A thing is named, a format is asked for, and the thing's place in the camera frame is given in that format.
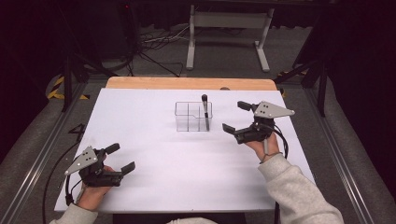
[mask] metal stand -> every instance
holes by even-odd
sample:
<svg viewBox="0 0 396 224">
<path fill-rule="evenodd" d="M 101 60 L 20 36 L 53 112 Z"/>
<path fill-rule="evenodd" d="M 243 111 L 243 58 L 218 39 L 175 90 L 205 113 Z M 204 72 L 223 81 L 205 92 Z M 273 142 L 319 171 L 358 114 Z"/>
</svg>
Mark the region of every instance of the metal stand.
<svg viewBox="0 0 396 224">
<path fill-rule="evenodd" d="M 191 6 L 190 11 L 190 42 L 189 51 L 187 53 L 187 70 L 194 67 L 195 54 L 195 26 L 199 27 L 233 27 L 233 28 L 250 28 L 262 29 L 262 39 L 255 41 L 254 45 L 259 56 L 260 64 L 263 72 L 269 72 L 270 67 L 262 49 L 265 38 L 267 37 L 273 18 L 274 9 L 271 8 L 267 13 L 221 13 L 221 12 L 196 12 L 195 7 Z"/>
<path fill-rule="evenodd" d="M 74 37 L 70 32 L 70 28 L 67 21 L 63 17 L 61 7 L 56 1 L 45 2 L 40 1 L 44 11 L 48 14 L 54 31 L 58 35 L 59 45 L 64 50 L 64 108 L 63 112 L 71 105 L 72 102 L 72 73 L 75 76 L 77 82 L 87 82 L 90 78 L 84 64 L 89 65 L 92 68 L 100 71 L 108 77 L 117 77 L 117 74 L 112 73 L 105 69 L 101 64 L 91 62 L 84 56 L 80 55 L 77 43 L 74 41 Z"/>
</svg>

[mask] white paper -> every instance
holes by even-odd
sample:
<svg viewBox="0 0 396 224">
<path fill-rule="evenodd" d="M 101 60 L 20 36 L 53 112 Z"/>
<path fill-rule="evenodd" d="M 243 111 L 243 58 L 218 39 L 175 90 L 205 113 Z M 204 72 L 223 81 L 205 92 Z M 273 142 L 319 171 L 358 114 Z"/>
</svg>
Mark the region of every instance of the white paper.
<svg viewBox="0 0 396 224">
<path fill-rule="evenodd" d="M 175 103 L 200 102 L 206 94 L 212 103 L 210 132 L 177 132 Z M 108 155 L 106 165 L 116 171 L 135 161 L 120 187 L 113 188 L 99 210 L 108 213 L 231 212 L 274 209 L 265 189 L 253 150 L 238 145 L 222 130 L 248 127 L 252 111 L 238 101 L 267 101 L 285 107 L 278 91 L 130 90 L 102 89 L 92 111 L 77 155 L 87 146 L 120 149 Z M 289 117 L 275 119 L 290 146 L 292 164 L 314 182 Z M 70 186 L 79 180 L 72 175 Z M 55 211 L 67 208 L 64 191 Z"/>
</svg>

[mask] hand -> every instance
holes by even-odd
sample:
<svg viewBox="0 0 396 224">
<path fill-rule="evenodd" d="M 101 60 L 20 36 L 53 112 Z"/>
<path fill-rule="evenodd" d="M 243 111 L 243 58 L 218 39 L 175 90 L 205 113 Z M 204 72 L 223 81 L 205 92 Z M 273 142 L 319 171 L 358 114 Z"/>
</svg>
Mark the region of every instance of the hand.
<svg viewBox="0 0 396 224">
<path fill-rule="evenodd" d="M 272 155 L 274 153 L 279 152 L 279 146 L 277 145 L 276 135 L 275 133 L 271 133 L 271 135 L 267 138 L 268 142 L 268 155 Z M 248 147 L 251 147 L 255 152 L 259 160 L 261 161 L 264 158 L 264 145 L 262 142 L 248 142 L 246 143 Z M 264 161 L 268 161 L 272 156 L 265 156 Z"/>
<path fill-rule="evenodd" d="M 104 167 L 105 171 L 114 172 L 113 168 L 109 166 Z M 111 187 L 87 187 L 84 184 L 84 191 L 79 198 L 77 206 L 86 210 L 94 211 L 97 209 L 99 204 L 102 202 L 105 194 L 111 189 Z"/>
</svg>

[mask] transparent box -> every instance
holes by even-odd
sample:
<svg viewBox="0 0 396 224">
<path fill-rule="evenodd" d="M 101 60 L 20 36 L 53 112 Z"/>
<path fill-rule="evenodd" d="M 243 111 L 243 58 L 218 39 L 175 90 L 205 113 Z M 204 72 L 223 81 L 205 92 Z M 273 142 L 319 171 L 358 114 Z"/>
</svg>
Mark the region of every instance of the transparent box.
<svg viewBox="0 0 396 224">
<path fill-rule="evenodd" d="M 207 102 L 207 122 L 213 118 L 212 103 Z M 176 102 L 175 116 L 178 132 L 208 132 L 204 104 L 202 102 Z"/>
</svg>

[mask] white sleeve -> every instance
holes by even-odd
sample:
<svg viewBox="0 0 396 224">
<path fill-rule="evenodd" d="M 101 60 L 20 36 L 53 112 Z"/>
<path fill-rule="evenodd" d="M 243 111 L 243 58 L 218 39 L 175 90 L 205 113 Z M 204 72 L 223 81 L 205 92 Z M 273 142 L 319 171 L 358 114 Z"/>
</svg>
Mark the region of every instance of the white sleeve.
<svg viewBox="0 0 396 224">
<path fill-rule="evenodd" d="M 259 170 L 269 194 L 279 203 L 283 224 L 344 223 L 340 211 L 327 203 L 318 187 L 281 154 L 260 165 Z"/>
<path fill-rule="evenodd" d="M 97 216 L 97 212 L 91 212 L 70 203 L 64 215 L 58 220 L 52 220 L 50 224 L 92 224 Z"/>
</svg>

